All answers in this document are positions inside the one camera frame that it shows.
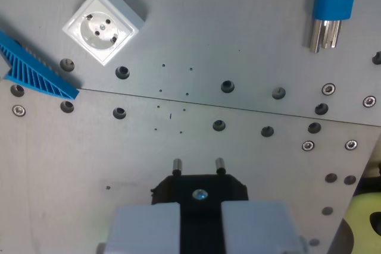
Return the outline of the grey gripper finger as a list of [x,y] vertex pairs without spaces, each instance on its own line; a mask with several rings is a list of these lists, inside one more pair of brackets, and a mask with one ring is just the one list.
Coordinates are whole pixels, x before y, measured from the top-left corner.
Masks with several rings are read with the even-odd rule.
[[104,253],[180,253],[180,205],[118,208]]
[[226,253],[305,253],[282,202],[223,202],[221,218]]

